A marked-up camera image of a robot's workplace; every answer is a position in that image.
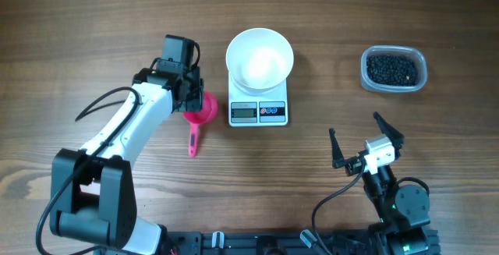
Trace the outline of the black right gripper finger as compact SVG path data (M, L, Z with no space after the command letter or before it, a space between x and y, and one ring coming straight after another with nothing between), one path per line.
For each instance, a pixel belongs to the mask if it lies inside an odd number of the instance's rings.
M376 120L380 131L391 141L394 148L401 149L405 142L404 135L400 133L395 127L386 122L378 112L374 112L373 117Z
M330 128L328 132L331 140L332 165L334 168L344 167L345 158L336 139L334 128Z

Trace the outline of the pink measuring scoop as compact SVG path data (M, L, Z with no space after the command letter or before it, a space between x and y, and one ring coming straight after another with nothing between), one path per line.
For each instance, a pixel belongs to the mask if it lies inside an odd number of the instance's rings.
M200 127L215 119L218 114L218 100L209 92L204 92L203 107L198 112L184 112L184 118L189 123L188 154L191 158L196 157L199 140Z

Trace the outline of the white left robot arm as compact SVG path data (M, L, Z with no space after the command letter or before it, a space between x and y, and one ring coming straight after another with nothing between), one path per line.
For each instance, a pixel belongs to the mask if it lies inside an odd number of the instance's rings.
M52 162L51 199L37 225L41 233L90 243L89 251L170 254L175 245L166 227L137 215L132 168L157 127L174 112L203 107L203 79L195 41L166 35L163 53L141 69L122 107L79 150L60 150Z

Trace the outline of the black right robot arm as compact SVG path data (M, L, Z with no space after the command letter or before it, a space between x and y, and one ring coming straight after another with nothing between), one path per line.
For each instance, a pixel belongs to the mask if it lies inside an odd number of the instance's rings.
M381 135L365 141L365 149L345 158L329 129L334 168L363 181L363 190L379 222L366 230L338 231L327 239L334 254L439 254L438 234L430 224L430 189L415 177L396 178L391 164L400 157L405 137L382 116L373 114Z

